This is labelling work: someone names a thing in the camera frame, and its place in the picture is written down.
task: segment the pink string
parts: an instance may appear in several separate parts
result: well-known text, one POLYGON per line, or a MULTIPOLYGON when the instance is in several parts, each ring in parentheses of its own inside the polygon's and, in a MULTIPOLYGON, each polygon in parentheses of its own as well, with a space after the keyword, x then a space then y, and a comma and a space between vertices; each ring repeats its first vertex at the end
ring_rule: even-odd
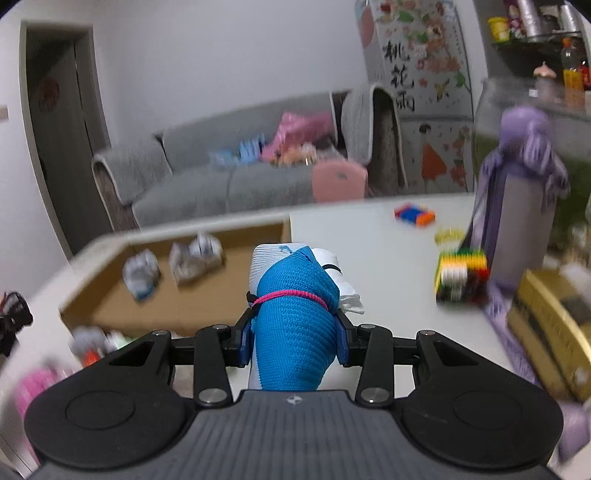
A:
POLYGON ((268 293, 267 295, 263 295, 262 297, 259 297, 252 304, 252 306, 254 307, 256 305, 260 305, 261 303, 265 303, 268 300, 278 299, 280 297, 299 297, 301 299, 308 299, 308 300, 315 301, 317 304, 319 304, 326 311, 328 311, 328 309, 329 309, 328 306, 326 305, 326 302, 324 300, 322 300, 318 295, 314 295, 313 293, 310 293, 308 291, 301 291, 301 290, 274 291, 272 293, 268 293))

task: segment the yellow container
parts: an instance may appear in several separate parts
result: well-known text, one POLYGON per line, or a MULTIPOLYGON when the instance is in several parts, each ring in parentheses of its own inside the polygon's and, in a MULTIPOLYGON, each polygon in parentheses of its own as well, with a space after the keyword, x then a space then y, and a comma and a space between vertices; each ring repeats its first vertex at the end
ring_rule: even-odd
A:
POLYGON ((491 26, 492 38, 496 42, 506 42, 511 39, 509 19, 507 17, 492 17, 488 19, 491 26))

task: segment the refrigerator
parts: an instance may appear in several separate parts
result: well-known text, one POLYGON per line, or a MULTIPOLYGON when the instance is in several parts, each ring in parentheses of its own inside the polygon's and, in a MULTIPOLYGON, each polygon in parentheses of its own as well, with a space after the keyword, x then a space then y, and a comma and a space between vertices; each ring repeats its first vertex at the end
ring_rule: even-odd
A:
POLYGON ((401 121, 407 193, 472 192, 472 86, 451 0, 357 0, 370 82, 401 121))

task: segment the box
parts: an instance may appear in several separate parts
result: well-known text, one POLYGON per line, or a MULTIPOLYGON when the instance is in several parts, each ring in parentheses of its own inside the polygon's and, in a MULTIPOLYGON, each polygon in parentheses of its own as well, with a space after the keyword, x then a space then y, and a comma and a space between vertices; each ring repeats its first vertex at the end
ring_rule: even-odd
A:
POLYGON ((60 309, 62 321, 70 330, 81 325, 96 325, 105 331, 118 330, 132 337, 158 329, 193 336, 208 325, 233 325, 248 306, 246 292, 254 248, 260 244, 290 242, 291 224, 286 219, 209 233, 222 243, 226 264, 221 269, 177 287, 168 266, 170 248, 173 242, 190 243, 197 232, 179 238, 128 244, 60 309), (125 287, 121 272, 129 257, 147 248, 158 258, 162 278, 155 293, 137 303, 125 287))
POLYGON ((524 274, 508 324, 554 398, 591 398, 591 309, 558 270, 524 274))

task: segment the white table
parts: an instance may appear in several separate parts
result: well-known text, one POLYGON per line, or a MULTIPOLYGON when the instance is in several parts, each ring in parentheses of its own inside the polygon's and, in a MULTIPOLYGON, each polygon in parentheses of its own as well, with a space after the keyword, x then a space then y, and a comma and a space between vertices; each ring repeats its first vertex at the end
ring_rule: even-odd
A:
MULTIPOLYGON (((0 433, 4 438, 4 445, 0 447, 21 472, 34 467, 26 449, 18 446, 22 441, 22 426, 14 418, 9 395, 24 373, 46 359, 77 364, 67 346, 69 333, 60 320, 59 305, 71 297, 122 244, 130 239, 149 241, 220 226, 233 228, 268 223, 286 215, 291 218, 294 242, 326 248, 339 257, 344 275, 361 294, 365 305, 364 316, 349 314, 354 324, 382 325, 391 329, 395 336, 408 338, 414 338, 418 330, 433 329, 511 369, 494 331, 477 308, 440 307, 434 300, 433 278, 439 256, 434 235, 438 226, 467 227, 472 205, 473 196, 468 194, 370 200, 322 207, 313 205, 174 224, 98 239, 30 299, 35 323, 20 334, 20 347, 0 374, 0 406, 3 409, 0 433), (396 221, 392 211, 409 200, 433 209, 437 214, 437 226, 417 229, 396 221)), ((359 371, 359 368, 343 369, 333 364, 321 388, 354 392, 359 371)), ((395 381, 397 397, 412 391, 410 367, 397 367, 395 381)), ((235 395, 246 388, 247 382, 248 369, 230 374, 235 395)), ((582 452, 561 474, 568 480, 588 480, 589 472, 591 449, 582 452)))

